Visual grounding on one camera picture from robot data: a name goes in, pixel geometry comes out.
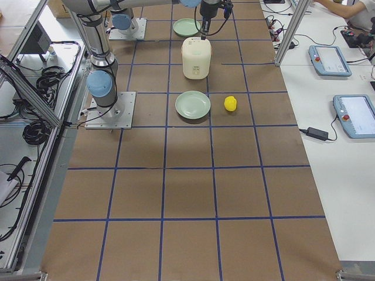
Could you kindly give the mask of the green plate near arm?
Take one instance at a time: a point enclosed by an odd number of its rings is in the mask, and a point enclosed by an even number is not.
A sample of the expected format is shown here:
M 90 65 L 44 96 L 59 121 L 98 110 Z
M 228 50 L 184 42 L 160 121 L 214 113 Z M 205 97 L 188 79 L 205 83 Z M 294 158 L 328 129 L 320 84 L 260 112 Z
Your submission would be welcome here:
M 186 91 L 177 97 L 175 108 L 184 118 L 200 119 L 209 113 L 211 102 L 208 96 L 200 91 Z
M 173 24 L 173 31 L 182 37 L 191 37 L 198 33 L 200 30 L 200 23 L 191 18 L 183 18 L 177 20 Z

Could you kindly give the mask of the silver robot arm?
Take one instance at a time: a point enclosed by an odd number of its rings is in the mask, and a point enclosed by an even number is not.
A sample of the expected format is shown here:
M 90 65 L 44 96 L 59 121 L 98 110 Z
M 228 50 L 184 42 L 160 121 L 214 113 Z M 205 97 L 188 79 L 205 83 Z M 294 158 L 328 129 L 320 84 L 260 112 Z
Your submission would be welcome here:
M 132 35 L 138 30 L 138 24 L 134 18 L 132 8 L 121 10 L 110 10 L 112 17 L 112 25 L 125 35 Z
M 166 4 L 182 4 L 185 7 L 200 7 L 202 16 L 201 27 L 195 26 L 194 34 L 200 34 L 200 41 L 206 42 L 211 20 L 216 17 L 219 9 L 224 10 L 224 18 L 228 19 L 232 13 L 231 1 L 63 1 L 63 4 L 75 14 L 82 25 L 91 50 L 91 62 L 97 69 L 109 70 L 115 64 L 116 58 L 110 51 L 108 39 L 102 27 L 104 11 L 111 11 L 112 23 L 118 30 L 130 30 L 133 19 L 132 9 L 143 6 L 157 6 Z

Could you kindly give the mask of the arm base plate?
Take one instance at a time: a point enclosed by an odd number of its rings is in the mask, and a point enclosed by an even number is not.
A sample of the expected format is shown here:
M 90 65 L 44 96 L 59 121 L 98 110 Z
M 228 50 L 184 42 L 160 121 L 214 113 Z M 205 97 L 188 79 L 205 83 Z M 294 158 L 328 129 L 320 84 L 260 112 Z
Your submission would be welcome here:
M 109 40 L 137 41 L 145 39 L 147 18 L 133 18 L 126 20 L 126 23 L 128 24 L 120 24 L 119 21 L 113 22 Z
M 96 100 L 91 99 L 91 107 L 96 109 L 89 111 L 88 121 L 84 123 L 86 129 L 131 129 L 132 118 L 136 100 L 136 92 L 118 92 L 118 99 L 110 111 L 103 116 L 106 109 L 98 107 Z

